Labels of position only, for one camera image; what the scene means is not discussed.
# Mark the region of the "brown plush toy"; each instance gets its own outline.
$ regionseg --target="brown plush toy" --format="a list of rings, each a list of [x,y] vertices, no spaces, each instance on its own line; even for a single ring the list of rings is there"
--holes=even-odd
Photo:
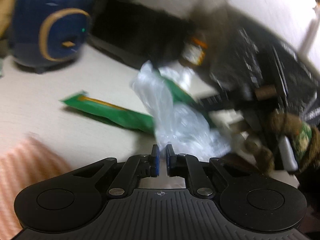
[[[277,135],[286,135],[291,143],[294,157],[302,173],[309,166],[320,166],[320,132],[294,114],[273,112],[269,119],[270,129]]]
[[[294,114],[277,111],[270,115],[265,127],[277,136],[287,136],[291,141],[299,167],[295,174],[302,173],[311,165],[320,167],[320,132],[316,127],[310,127]],[[244,150],[254,156],[261,173],[268,174],[274,170],[273,153],[261,144],[257,136],[249,135],[244,142]]]

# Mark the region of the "clear plastic bag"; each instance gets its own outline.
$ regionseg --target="clear plastic bag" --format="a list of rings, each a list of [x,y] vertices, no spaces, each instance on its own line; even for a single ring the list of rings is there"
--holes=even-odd
[[[165,81],[153,71],[151,62],[142,66],[132,89],[154,118],[155,136],[161,150],[172,144],[176,154],[191,154],[200,161],[209,161],[230,151],[228,138],[217,129],[210,130],[200,113],[184,103],[173,104]]]
[[[188,67],[183,67],[178,61],[174,61],[168,66],[159,68],[160,74],[174,81],[184,91],[189,91],[191,81],[195,72]]]

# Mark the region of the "black electronic device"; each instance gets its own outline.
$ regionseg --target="black electronic device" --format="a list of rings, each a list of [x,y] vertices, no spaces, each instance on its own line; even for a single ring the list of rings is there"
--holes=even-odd
[[[107,0],[94,16],[88,42],[128,66],[140,69],[151,60],[154,67],[160,67],[179,58],[194,29],[191,21],[165,11]]]
[[[15,199],[15,240],[307,240],[296,228],[307,202],[294,187],[212,158],[166,149],[169,176],[186,189],[141,189],[156,177],[159,150],[125,163],[106,158],[31,185]]]
[[[224,109],[247,110],[276,108],[284,110],[287,107],[288,88],[283,66],[274,47],[257,53],[263,84],[254,88],[243,83],[232,91],[222,91],[218,95],[201,98],[199,104],[207,112]]]

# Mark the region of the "orange striped fabric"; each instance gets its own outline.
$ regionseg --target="orange striped fabric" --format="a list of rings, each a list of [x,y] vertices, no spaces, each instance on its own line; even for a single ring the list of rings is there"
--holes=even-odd
[[[17,194],[31,184],[68,171],[69,164],[31,137],[0,156],[1,240],[10,240],[21,231],[13,210]]]

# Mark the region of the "gold trim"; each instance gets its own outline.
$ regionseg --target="gold trim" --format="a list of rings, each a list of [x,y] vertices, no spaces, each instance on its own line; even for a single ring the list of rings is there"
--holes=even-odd
[[[83,14],[87,17],[90,17],[90,15],[85,12],[84,10],[78,9],[78,8],[67,8],[60,11],[56,11],[52,14],[50,14],[41,24],[40,31],[39,31],[39,49],[40,53],[44,58],[50,61],[65,61],[69,58],[69,56],[64,58],[52,58],[48,54],[48,36],[49,31],[51,29],[51,26],[62,17],[65,17],[66,15],[70,14]]]
[[[79,100],[79,101],[90,101],[90,102],[98,103],[98,104],[100,104],[100,105],[110,106],[110,107],[115,108],[115,109],[118,109],[118,110],[128,111],[128,109],[126,109],[126,108],[123,108],[123,107],[120,107],[120,106],[116,106],[116,105],[107,103],[107,102],[105,102],[105,101],[101,101],[101,100],[89,98],[89,97],[86,97],[86,96],[79,96],[79,97],[78,97],[78,100]]]
[[[70,47],[75,46],[75,44],[72,41],[65,41],[62,43],[62,46],[70,48]]]

